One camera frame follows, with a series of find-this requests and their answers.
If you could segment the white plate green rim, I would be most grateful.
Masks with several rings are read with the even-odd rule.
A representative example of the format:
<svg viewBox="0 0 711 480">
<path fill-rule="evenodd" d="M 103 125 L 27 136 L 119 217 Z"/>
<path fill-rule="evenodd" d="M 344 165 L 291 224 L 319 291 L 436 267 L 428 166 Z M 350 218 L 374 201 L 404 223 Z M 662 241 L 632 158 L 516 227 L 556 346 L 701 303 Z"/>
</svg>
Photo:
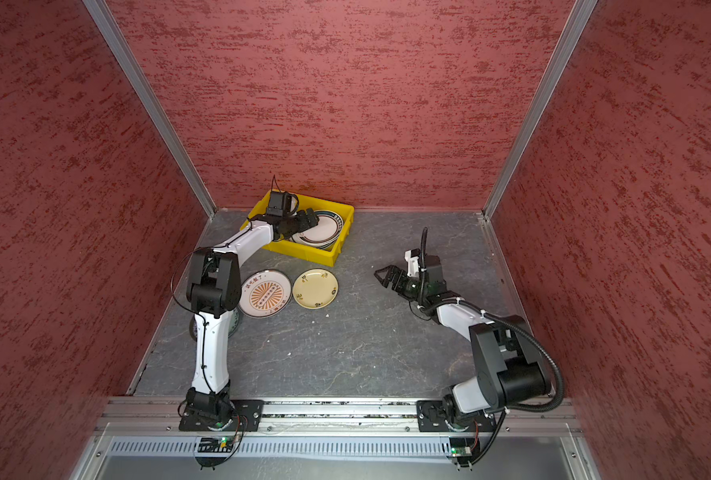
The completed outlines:
<svg viewBox="0 0 711 480">
<path fill-rule="evenodd" d="M 296 242 L 297 244 L 301 244 L 303 246 L 309 246 L 311 248 L 316 248 L 319 250 L 330 251 L 337 244 L 338 240 L 337 238 L 335 238 L 328 242 L 309 242 L 300 237 L 296 239 Z"/>
<path fill-rule="evenodd" d="M 317 228 L 317 235 L 314 239 L 305 239 L 309 242 L 328 242 L 339 238 L 343 228 L 344 220 L 336 212 L 329 210 L 317 210 L 320 218 Z"/>
</svg>

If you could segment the cream plate small motifs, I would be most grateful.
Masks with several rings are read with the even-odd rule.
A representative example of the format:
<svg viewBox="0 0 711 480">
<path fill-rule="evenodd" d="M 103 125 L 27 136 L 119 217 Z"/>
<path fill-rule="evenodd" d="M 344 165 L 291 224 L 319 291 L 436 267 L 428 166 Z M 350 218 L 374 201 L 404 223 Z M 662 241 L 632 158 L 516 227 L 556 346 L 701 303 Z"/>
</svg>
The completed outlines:
<svg viewBox="0 0 711 480">
<path fill-rule="evenodd" d="M 309 310 L 322 309 L 332 304 L 340 291 L 338 278 L 325 269 L 303 272 L 293 285 L 293 298 L 299 306 Z"/>
</svg>

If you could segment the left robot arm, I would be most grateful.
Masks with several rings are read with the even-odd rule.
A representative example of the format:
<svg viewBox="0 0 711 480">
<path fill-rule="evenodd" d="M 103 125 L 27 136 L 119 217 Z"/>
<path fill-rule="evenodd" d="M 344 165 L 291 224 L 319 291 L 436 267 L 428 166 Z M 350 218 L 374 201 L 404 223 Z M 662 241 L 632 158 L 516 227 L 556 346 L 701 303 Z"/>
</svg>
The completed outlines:
<svg viewBox="0 0 711 480">
<path fill-rule="evenodd" d="M 319 225 L 314 210 L 300 207 L 297 195 L 273 190 L 266 210 L 246 227 L 191 257 L 186 291 L 197 326 L 196 368 L 183 416 L 203 428 L 239 429 L 241 417 L 230 399 L 228 347 L 231 318 L 242 297 L 241 266 L 265 246 Z"/>
</svg>

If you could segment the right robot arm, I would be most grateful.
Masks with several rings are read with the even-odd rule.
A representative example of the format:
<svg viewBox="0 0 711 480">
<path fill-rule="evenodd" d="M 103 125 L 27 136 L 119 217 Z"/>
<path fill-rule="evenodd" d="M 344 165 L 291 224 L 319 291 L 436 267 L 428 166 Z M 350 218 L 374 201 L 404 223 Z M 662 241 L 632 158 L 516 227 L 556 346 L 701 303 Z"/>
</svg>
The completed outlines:
<svg viewBox="0 0 711 480">
<path fill-rule="evenodd" d="M 407 268 L 375 270 L 375 279 L 409 302 L 415 316 L 447 327 L 469 341 L 475 376 L 451 386 L 443 400 L 423 404 L 427 421 L 466 430 L 483 418 L 515 408 L 533 411 L 529 400 L 553 390 L 545 353 L 517 315 L 497 316 L 447 287 L 441 259 L 407 252 Z"/>
</svg>

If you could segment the yellow plastic bin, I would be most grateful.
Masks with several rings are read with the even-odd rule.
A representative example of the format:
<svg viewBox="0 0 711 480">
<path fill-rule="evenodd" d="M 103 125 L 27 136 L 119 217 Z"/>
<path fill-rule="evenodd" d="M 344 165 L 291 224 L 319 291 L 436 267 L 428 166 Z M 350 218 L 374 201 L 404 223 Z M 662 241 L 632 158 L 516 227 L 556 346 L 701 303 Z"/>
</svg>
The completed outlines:
<svg viewBox="0 0 711 480">
<path fill-rule="evenodd" d="M 278 242 L 272 242 L 269 245 L 265 246 L 264 249 L 285 256 L 290 256 L 293 258 L 298 258 L 301 260 L 307 260 L 309 262 L 334 267 L 337 259 L 342 253 L 346 239 L 354 223 L 355 207 L 348 204 L 323 200 L 320 198 L 315 198 L 303 194 L 298 194 L 298 197 L 301 202 L 301 210 L 305 210 L 308 208 L 312 208 L 314 211 L 329 210 L 336 212 L 337 214 L 339 214 L 339 216 L 341 216 L 341 218 L 343 218 L 344 228 L 338 238 L 337 244 L 330 251 L 325 251 L 316 248 L 311 248 L 309 246 L 303 246 L 301 244 L 297 244 L 288 240 L 282 240 Z"/>
</svg>

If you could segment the white plate orange sunburst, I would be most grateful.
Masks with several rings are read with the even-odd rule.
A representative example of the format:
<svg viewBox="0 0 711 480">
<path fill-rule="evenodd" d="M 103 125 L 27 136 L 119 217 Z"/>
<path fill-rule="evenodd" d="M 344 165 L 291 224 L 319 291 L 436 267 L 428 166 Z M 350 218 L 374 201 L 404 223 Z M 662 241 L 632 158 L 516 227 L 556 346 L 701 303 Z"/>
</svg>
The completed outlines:
<svg viewBox="0 0 711 480">
<path fill-rule="evenodd" d="M 244 315 L 267 318 L 282 311 L 292 298 L 289 277 L 279 270 L 256 272 L 242 285 L 239 308 Z"/>
</svg>

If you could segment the teal patterned small plate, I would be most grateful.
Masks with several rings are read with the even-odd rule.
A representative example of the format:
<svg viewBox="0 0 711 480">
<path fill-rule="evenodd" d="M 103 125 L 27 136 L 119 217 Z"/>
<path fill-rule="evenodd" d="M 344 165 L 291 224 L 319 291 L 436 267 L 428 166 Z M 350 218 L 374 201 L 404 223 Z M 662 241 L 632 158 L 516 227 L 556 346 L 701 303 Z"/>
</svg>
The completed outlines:
<svg viewBox="0 0 711 480">
<path fill-rule="evenodd" d="M 243 312 L 241 310 L 235 310 L 231 316 L 230 320 L 230 326 L 229 326 L 229 338 L 233 338 L 239 329 L 239 326 L 242 322 L 243 319 Z M 191 340 L 197 341 L 199 338 L 198 335 L 198 325 L 199 322 L 197 322 L 197 318 L 192 317 L 189 325 L 189 334 L 191 337 Z"/>
</svg>

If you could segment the right controller board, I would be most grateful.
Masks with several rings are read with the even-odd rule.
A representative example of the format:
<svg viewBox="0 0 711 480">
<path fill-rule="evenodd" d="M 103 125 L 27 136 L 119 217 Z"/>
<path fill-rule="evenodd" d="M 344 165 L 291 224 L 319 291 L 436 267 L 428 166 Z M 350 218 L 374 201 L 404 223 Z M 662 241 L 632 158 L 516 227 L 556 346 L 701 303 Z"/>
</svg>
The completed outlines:
<svg viewBox="0 0 711 480">
<path fill-rule="evenodd" d="M 479 441 L 475 438 L 449 438 L 447 458 L 455 465 L 467 467 L 479 454 Z"/>
</svg>

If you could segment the controller board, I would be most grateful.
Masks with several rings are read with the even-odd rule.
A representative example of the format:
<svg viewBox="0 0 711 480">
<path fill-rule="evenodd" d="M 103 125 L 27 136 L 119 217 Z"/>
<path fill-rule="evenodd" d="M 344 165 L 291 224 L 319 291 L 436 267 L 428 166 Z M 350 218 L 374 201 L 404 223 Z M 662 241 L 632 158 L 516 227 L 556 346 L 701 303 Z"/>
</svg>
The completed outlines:
<svg viewBox="0 0 711 480">
<path fill-rule="evenodd" d="M 199 454 L 228 455 L 231 454 L 233 450 L 234 442 L 227 437 L 203 437 L 197 446 L 197 452 Z"/>
<path fill-rule="evenodd" d="M 455 465 L 467 467 L 479 454 L 479 441 L 475 438 L 449 438 L 447 458 Z"/>
</svg>

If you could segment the left controller board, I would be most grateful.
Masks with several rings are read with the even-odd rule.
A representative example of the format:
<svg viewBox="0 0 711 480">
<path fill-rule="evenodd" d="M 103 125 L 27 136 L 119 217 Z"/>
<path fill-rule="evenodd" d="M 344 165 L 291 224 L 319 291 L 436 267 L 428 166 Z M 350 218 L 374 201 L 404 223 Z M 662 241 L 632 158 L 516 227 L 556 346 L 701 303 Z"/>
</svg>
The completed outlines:
<svg viewBox="0 0 711 480">
<path fill-rule="evenodd" d="M 203 437 L 197 446 L 197 452 L 199 454 L 228 455 L 231 454 L 233 450 L 234 442 L 227 437 Z"/>
</svg>

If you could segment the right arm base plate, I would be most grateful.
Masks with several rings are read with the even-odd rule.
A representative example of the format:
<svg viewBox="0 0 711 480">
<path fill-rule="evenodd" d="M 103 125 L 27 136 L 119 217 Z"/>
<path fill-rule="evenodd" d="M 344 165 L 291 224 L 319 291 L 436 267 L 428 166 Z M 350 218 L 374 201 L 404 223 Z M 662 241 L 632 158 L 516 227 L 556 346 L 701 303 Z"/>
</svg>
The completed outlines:
<svg viewBox="0 0 711 480">
<path fill-rule="evenodd" d="M 483 411 L 459 413 L 447 400 L 419 400 L 415 404 L 417 426 L 423 433 L 475 433 L 493 432 L 495 419 Z"/>
</svg>

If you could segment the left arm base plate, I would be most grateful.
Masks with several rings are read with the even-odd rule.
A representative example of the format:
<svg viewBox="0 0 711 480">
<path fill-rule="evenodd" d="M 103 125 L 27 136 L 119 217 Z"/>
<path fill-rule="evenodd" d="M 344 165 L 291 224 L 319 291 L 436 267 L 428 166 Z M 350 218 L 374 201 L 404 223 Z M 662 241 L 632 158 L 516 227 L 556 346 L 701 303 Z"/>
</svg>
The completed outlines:
<svg viewBox="0 0 711 480">
<path fill-rule="evenodd" d="M 179 432 L 258 432 L 266 406 L 263 400 L 219 401 L 215 408 L 199 408 L 184 401 L 178 410 Z"/>
</svg>

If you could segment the aluminium front rail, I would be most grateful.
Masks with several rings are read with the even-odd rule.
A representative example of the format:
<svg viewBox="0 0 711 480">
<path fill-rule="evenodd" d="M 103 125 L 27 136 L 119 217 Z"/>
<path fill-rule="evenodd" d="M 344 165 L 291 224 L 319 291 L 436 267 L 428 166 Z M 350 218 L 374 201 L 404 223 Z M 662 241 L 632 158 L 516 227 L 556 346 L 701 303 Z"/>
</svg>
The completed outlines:
<svg viewBox="0 0 711 480">
<path fill-rule="evenodd" d="M 409 436 L 473 433 L 423 433 L 417 426 L 415 398 L 267 397 L 255 436 Z M 177 397 L 122 396 L 108 400 L 94 433 L 114 435 L 197 435 L 179 432 L 182 402 Z M 503 436 L 583 437 L 585 431 L 571 401 L 547 413 L 513 410 Z"/>
</svg>

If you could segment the left aluminium corner post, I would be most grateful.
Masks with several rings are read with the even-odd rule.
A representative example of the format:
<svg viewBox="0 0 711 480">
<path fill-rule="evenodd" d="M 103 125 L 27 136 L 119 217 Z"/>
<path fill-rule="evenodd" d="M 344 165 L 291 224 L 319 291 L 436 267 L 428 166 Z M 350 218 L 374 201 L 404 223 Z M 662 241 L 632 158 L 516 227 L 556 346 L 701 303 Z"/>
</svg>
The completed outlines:
<svg viewBox="0 0 711 480">
<path fill-rule="evenodd" d="M 141 101 L 145 112 L 153 122 L 155 130 L 165 143 L 169 154 L 173 156 L 191 192 L 196 196 L 208 218 L 212 219 L 219 211 L 219 208 L 198 173 L 175 127 L 169 120 L 163 105 L 157 98 L 142 66 L 135 58 L 132 48 L 124 37 L 109 5 L 107 2 L 100 0 L 84 0 L 83 4 L 107 46 L 111 49 L 117 64 L 119 64 L 123 74 L 131 84 L 137 98 Z"/>
</svg>

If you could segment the aluminium corner post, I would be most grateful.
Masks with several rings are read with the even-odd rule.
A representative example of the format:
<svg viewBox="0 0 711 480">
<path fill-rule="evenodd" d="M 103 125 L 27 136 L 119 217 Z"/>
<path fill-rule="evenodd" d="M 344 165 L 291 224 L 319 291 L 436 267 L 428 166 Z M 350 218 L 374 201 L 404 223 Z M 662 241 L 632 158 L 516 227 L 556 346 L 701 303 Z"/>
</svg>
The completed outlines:
<svg viewBox="0 0 711 480">
<path fill-rule="evenodd" d="M 107 2 L 100 0 L 84 0 L 83 4 L 107 46 L 111 49 L 117 64 L 119 64 L 123 74 L 131 84 L 137 98 L 141 101 L 145 112 L 153 122 L 155 130 L 165 143 L 169 154 L 173 156 L 191 192 L 196 196 L 208 218 L 212 219 L 219 211 L 219 208 L 198 173 L 175 127 L 169 120 L 163 105 L 157 98 L 142 66 L 135 58 L 132 48 L 124 37 L 109 5 Z"/>
<path fill-rule="evenodd" d="M 503 196 L 505 196 L 507 186 L 515 176 L 515 172 L 529 147 L 529 142 L 531 142 L 531 138 L 535 134 L 535 130 L 537 130 L 537 126 L 539 126 L 549 102 L 551 102 L 555 88 L 559 85 L 559 80 L 563 77 L 563 72 L 565 72 L 565 68 L 567 68 L 567 64 L 569 64 L 569 60 L 571 60 L 571 56 L 573 56 L 573 52 L 575 52 L 575 48 L 577 48 L 577 44 L 579 44 L 579 40 L 596 7 L 597 0 L 577 0 L 573 4 L 559 40 L 555 44 L 555 49 L 551 54 L 551 58 L 549 58 L 549 63 L 545 68 L 545 72 L 543 72 L 543 76 L 541 76 L 537 90 L 535 90 L 533 100 L 529 104 L 529 110 L 527 110 L 527 114 L 523 118 L 521 128 L 519 128 L 511 150 L 509 150 L 509 154 L 505 158 L 505 163 L 501 168 L 501 173 L 497 178 L 497 182 L 495 182 L 495 186 L 493 186 L 493 191 L 487 198 L 487 203 L 481 212 L 483 221 L 491 222 L 493 220 L 493 216 L 495 216 L 495 212 L 501 200 L 503 200 Z"/>
</svg>

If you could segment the right aluminium corner post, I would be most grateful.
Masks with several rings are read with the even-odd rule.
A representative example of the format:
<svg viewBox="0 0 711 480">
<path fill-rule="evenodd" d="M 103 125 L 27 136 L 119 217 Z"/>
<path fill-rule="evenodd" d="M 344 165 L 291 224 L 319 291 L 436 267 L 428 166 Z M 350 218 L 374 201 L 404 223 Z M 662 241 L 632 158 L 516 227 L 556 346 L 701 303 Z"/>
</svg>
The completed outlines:
<svg viewBox="0 0 711 480">
<path fill-rule="evenodd" d="M 493 186 L 493 191 L 487 198 L 487 203 L 481 212 L 483 221 L 491 222 L 493 220 L 493 216 L 495 216 L 495 212 L 501 200 L 503 200 L 503 196 L 505 196 L 507 186 L 515 176 L 515 172 L 529 147 L 529 142 L 531 142 L 531 138 L 535 134 L 535 130 L 537 130 L 537 126 L 539 126 L 549 102 L 551 102 L 555 88 L 559 85 L 559 80 L 563 77 L 563 72 L 565 72 L 565 68 L 567 68 L 567 64 L 569 64 L 569 60 L 571 60 L 571 56 L 573 56 L 573 52 L 575 52 L 575 48 L 577 48 L 577 44 L 579 44 L 579 40 L 596 7 L 597 0 L 577 0 L 573 4 L 559 40 L 555 44 L 555 49 L 551 54 L 551 58 L 549 58 L 549 63 L 545 68 L 545 72 L 543 72 L 543 76 L 541 76 L 537 90 L 535 90 L 533 100 L 529 104 L 529 110 L 527 110 L 527 114 L 523 118 L 521 128 L 519 128 L 511 150 L 509 150 L 509 154 L 505 158 L 505 163 L 501 168 L 501 173 L 497 178 L 497 182 L 495 182 L 495 186 Z"/>
</svg>

